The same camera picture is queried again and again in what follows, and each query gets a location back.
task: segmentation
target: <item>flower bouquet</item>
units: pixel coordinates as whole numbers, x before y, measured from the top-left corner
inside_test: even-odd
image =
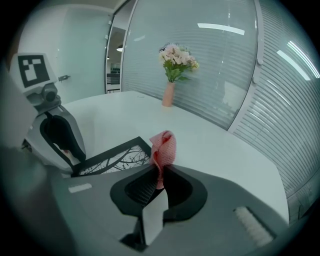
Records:
[[[159,50],[159,60],[165,69],[168,78],[167,87],[164,91],[162,105],[171,107],[174,99],[175,81],[189,80],[182,76],[184,71],[194,71],[199,68],[195,57],[187,47],[177,43],[167,43]]]

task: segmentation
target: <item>pink checkered cloth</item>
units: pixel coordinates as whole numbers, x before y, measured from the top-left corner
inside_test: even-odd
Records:
[[[171,165],[176,158],[177,142],[174,134],[165,130],[152,138],[150,164],[155,164],[159,169],[157,190],[164,188],[164,166]]]

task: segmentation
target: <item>tabletop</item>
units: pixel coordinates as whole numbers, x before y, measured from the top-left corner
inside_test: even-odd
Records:
[[[179,107],[135,92],[84,98],[63,105],[76,119],[86,158],[141,137],[170,130],[176,138],[175,165],[240,185],[289,223],[285,190],[277,167],[255,148],[217,125]]]

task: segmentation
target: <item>black frame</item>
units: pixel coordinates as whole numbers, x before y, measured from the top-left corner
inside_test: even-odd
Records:
[[[121,144],[121,145],[118,145],[114,148],[111,148],[101,154],[98,154],[90,159],[87,159],[83,162],[76,164],[73,167],[73,173],[71,174],[71,177],[99,175],[99,173],[95,173],[95,172],[84,174],[84,175],[79,175],[79,173],[87,168],[90,168],[98,163],[101,163],[105,159],[112,158],[112,157],[116,156],[117,154],[120,154],[121,152],[126,151],[127,149],[130,149],[134,146],[139,146],[146,153],[146,155],[149,158],[151,157],[151,147],[141,137],[136,137],[132,140],[129,140],[129,141]]]

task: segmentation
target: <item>crumpled cloth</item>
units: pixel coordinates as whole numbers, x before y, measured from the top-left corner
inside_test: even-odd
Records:
[[[177,142],[175,135],[165,130],[152,138],[151,158],[150,164],[155,164],[158,167],[158,183],[157,190],[164,188],[164,166],[171,165],[176,158]]]

